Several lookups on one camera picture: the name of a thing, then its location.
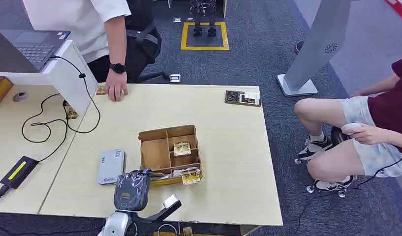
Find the maroon shirt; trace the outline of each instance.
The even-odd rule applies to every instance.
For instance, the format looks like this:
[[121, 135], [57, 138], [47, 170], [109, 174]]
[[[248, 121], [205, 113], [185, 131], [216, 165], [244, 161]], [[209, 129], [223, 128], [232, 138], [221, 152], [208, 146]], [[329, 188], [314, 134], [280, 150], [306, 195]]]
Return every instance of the maroon shirt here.
[[402, 134], [402, 59], [392, 64], [400, 77], [395, 87], [377, 97], [369, 97], [369, 111], [377, 127]]

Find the knee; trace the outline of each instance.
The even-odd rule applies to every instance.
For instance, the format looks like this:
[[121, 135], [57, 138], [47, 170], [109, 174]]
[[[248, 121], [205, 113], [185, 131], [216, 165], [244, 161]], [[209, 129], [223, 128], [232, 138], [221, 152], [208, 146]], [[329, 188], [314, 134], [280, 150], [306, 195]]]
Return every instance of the knee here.
[[318, 158], [309, 161], [308, 172], [316, 180], [330, 181], [331, 179], [330, 171]]
[[305, 98], [295, 104], [294, 112], [299, 118], [309, 118], [312, 115], [312, 103], [314, 98]]

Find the human hand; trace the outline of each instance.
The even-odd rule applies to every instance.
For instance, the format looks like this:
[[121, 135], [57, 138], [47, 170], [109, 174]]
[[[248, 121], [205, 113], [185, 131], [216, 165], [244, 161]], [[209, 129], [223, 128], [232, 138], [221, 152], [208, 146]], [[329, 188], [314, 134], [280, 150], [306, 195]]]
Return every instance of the human hand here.
[[387, 143], [388, 142], [388, 132], [387, 129], [382, 129], [376, 126], [361, 124], [361, 127], [350, 128], [348, 133], [353, 133], [350, 135], [351, 138], [354, 138], [356, 141], [361, 144], [377, 144], [377, 143]]
[[105, 93], [108, 94], [111, 101], [119, 102], [121, 100], [121, 90], [124, 91], [125, 95], [128, 95], [127, 72], [119, 74], [110, 69], [105, 82]]

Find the black office chair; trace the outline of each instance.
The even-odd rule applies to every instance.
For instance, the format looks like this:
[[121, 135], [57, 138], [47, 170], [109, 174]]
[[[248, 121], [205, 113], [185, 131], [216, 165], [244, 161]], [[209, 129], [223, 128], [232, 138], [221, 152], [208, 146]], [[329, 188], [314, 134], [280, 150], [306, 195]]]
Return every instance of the black office chair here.
[[350, 139], [350, 137], [346, 134], [343, 134], [343, 132], [341, 131], [340, 128], [337, 128], [335, 126], [333, 126], [331, 128], [331, 142], [333, 143], [333, 145], [331, 146], [330, 149], [334, 148], [335, 146], [337, 146], [339, 143], [344, 142], [348, 139]]
[[148, 64], [155, 62], [162, 43], [152, 16], [152, 0], [127, 0], [127, 3], [131, 11], [125, 18], [127, 83], [138, 84], [159, 76], [169, 80], [170, 75], [164, 71], [141, 75]]

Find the human arm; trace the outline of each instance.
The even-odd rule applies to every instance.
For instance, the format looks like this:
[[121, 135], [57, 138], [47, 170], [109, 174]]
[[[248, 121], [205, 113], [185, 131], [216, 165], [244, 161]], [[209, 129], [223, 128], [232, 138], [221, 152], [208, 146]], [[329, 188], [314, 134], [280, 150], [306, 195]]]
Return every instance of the human arm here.
[[399, 76], [393, 74], [372, 86], [369, 86], [356, 92], [353, 96], [367, 96], [371, 94], [389, 91], [395, 87], [396, 83], [399, 80], [400, 80]]
[[356, 141], [362, 144], [389, 143], [402, 148], [402, 134], [393, 130], [382, 129], [376, 126], [360, 123], [361, 127], [354, 127], [345, 130]]
[[[127, 51], [124, 16], [114, 17], [105, 22], [104, 26], [107, 33], [110, 62], [124, 65]], [[105, 92], [111, 101], [120, 101], [121, 90], [125, 95], [128, 94], [127, 72], [119, 74], [110, 68], [105, 83]]]
[[[130, 15], [126, 0], [91, 0], [104, 22], [107, 34], [110, 62], [125, 64], [127, 50], [124, 17]], [[111, 101], [119, 101], [121, 90], [127, 95], [127, 73], [115, 73], [109, 69], [105, 92]]]

